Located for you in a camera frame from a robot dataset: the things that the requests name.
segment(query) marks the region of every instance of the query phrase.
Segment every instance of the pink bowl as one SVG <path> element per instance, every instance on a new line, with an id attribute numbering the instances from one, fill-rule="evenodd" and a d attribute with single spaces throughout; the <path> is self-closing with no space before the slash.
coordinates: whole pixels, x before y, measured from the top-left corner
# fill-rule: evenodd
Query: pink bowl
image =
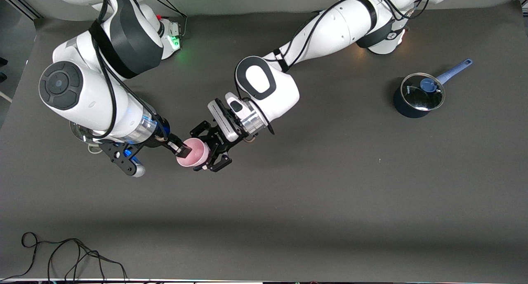
<path id="1" fill-rule="evenodd" d="M 186 158 L 176 157 L 177 162 L 182 167 L 195 167 L 204 163 L 209 156 L 209 147 L 199 139 L 191 137 L 183 141 L 188 147 L 193 149 Z"/>

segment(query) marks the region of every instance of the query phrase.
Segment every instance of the gray backdrop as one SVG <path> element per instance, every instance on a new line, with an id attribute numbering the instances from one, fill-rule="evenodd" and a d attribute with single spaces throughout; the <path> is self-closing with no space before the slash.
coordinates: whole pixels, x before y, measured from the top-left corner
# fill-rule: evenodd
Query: gray backdrop
<path id="1" fill-rule="evenodd" d="M 309 14 L 192 17 L 183 50 L 128 84 L 181 137 L 211 120 L 233 69 L 289 40 Z M 40 101 L 38 79 L 61 42 L 88 22 L 40 21 L 0 130 L 0 276 L 22 272 L 42 239 L 79 237 L 130 277 L 351 282 L 528 279 L 528 45 L 518 3 L 427 11 L 401 47 L 352 45 L 290 70 L 299 103 L 219 173 L 143 150 L 126 177 L 88 154 Z M 473 58 L 446 85 L 445 105 L 411 120 L 391 105 L 402 77 L 437 75 Z M 28 277 L 45 277 L 41 248 Z M 57 253 L 62 276 L 76 248 Z M 105 265 L 108 277 L 119 269 Z M 94 261 L 83 277 L 99 277 Z"/>

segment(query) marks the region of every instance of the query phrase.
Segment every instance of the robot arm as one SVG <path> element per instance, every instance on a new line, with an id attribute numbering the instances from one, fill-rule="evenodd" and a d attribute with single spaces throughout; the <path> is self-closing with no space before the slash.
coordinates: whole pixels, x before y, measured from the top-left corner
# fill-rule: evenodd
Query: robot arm
<path id="1" fill-rule="evenodd" d="M 94 9 L 101 11 L 103 8 L 103 0 L 62 0 L 75 5 L 88 5 L 92 6 Z M 177 23 L 170 22 L 168 19 L 158 19 L 156 14 L 152 9 L 142 2 L 143 0 L 134 0 L 136 5 L 139 5 L 139 9 L 143 17 L 150 23 L 153 29 L 157 32 L 163 44 L 163 55 L 162 60 L 170 57 L 175 51 L 180 49 L 180 39 L 179 39 L 179 25 Z M 104 13 L 109 13 L 113 15 L 113 4 L 111 4 L 107 11 Z"/>
<path id="2" fill-rule="evenodd" d="M 98 143 L 127 175 L 145 169 L 135 157 L 144 146 L 164 146 L 180 157 L 190 149 L 168 122 L 123 80 L 160 64 L 164 45 L 136 0 L 105 0 L 112 15 L 62 43 L 41 76 L 39 93 L 52 111 L 73 123 L 74 133 Z"/>
<path id="3" fill-rule="evenodd" d="M 263 58 L 252 56 L 239 62 L 235 69 L 237 89 L 247 98 L 226 94 L 228 108 L 219 99 L 208 107 L 217 126 L 207 122 L 197 126 L 192 137 L 198 137 L 211 150 L 204 165 L 196 170 L 218 171 L 231 162 L 227 152 L 241 140 L 253 141 L 263 128 L 273 133 L 270 122 L 284 115 L 299 99 L 295 81 L 287 72 L 291 66 L 337 52 L 358 43 L 374 53 L 387 54 L 396 48 L 404 26 L 422 0 L 339 0 L 321 11 L 300 28 L 292 40 Z M 442 0 L 427 0 L 438 3 Z M 218 140 L 209 137 L 220 134 Z M 219 164 L 215 160 L 221 156 Z"/>

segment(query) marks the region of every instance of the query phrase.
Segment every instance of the tangled black cable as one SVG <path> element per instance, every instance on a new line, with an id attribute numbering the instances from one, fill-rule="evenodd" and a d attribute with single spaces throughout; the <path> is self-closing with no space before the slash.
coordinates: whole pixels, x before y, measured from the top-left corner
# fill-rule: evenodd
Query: tangled black cable
<path id="1" fill-rule="evenodd" d="M 35 243 L 34 244 L 32 244 L 32 245 L 26 244 L 25 240 L 26 240 L 26 237 L 28 235 L 32 235 L 33 236 L 33 238 L 35 239 Z M 121 263 L 119 263 L 117 261 L 113 261 L 111 259 L 108 259 L 108 258 L 102 256 L 101 254 L 99 254 L 99 252 L 97 250 L 91 250 L 80 239 L 76 239 L 76 238 L 72 237 L 72 238 L 65 239 L 65 240 L 60 241 L 60 242 L 39 241 L 37 236 L 35 235 L 35 233 L 26 232 L 26 233 L 24 233 L 22 235 L 21 244 L 22 244 L 22 246 L 24 246 L 24 248 L 33 248 L 33 257 L 31 259 L 30 267 L 28 267 L 28 269 L 24 273 L 21 273 L 20 275 L 15 275 L 15 276 L 10 276 L 10 277 L 4 278 L 4 279 L 0 280 L 0 282 L 3 282 L 5 280 L 11 279 L 11 278 L 22 277 L 22 276 L 26 275 L 27 273 L 29 273 L 31 271 L 33 265 L 35 264 L 35 258 L 36 258 L 36 252 L 37 252 L 38 246 L 40 244 L 46 243 L 46 244 L 50 244 L 50 245 L 57 245 L 58 244 L 57 248 L 55 248 L 55 250 L 53 250 L 53 252 L 49 256 L 49 260 L 47 260 L 47 282 L 48 282 L 48 284 L 51 283 L 50 268 L 51 268 L 51 262 L 53 261 L 53 256 L 55 255 L 55 252 L 57 252 L 58 249 L 60 249 L 64 244 L 66 244 L 68 242 L 74 242 L 77 245 L 78 253 L 77 253 L 77 261 L 75 262 L 73 267 L 71 267 L 71 269 L 68 270 L 66 275 L 64 275 L 64 280 L 65 281 L 66 281 L 66 278 L 68 277 L 68 275 L 70 274 L 70 272 L 73 270 L 72 283 L 75 282 L 75 278 L 77 276 L 77 266 L 79 265 L 80 262 L 83 261 L 84 258 L 86 258 L 86 256 L 97 258 L 97 260 L 99 261 L 99 271 L 101 272 L 101 277 L 102 277 L 103 281 L 106 280 L 106 277 L 104 276 L 104 272 L 103 272 L 103 269 L 102 269 L 102 264 L 101 264 L 102 261 L 106 261 L 106 262 L 109 262 L 109 263 L 114 263 L 116 265 L 119 265 L 119 267 L 121 267 L 121 271 L 123 272 L 123 280 L 126 281 L 126 279 L 128 279 L 127 272 L 125 271 L 125 267 Z M 81 249 L 85 252 L 85 254 L 82 257 L 81 257 Z"/>

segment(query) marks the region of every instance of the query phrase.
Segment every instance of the blue handle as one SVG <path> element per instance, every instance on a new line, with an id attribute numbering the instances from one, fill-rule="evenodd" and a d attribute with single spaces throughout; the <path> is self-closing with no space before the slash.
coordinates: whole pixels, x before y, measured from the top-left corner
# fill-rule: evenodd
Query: blue handle
<path id="1" fill-rule="evenodd" d="M 466 59 L 464 60 L 463 62 L 460 62 L 457 66 L 455 66 L 454 68 L 451 68 L 449 69 L 447 72 L 445 73 L 442 73 L 441 75 L 439 75 L 437 77 L 437 79 L 440 81 L 440 83 L 443 85 L 444 83 L 446 83 L 447 81 L 449 81 L 449 79 L 451 79 L 452 77 L 454 77 L 457 73 L 460 73 L 461 71 L 463 71 L 464 69 L 468 68 L 471 64 L 473 64 L 473 60 L 471 59 Z"/>

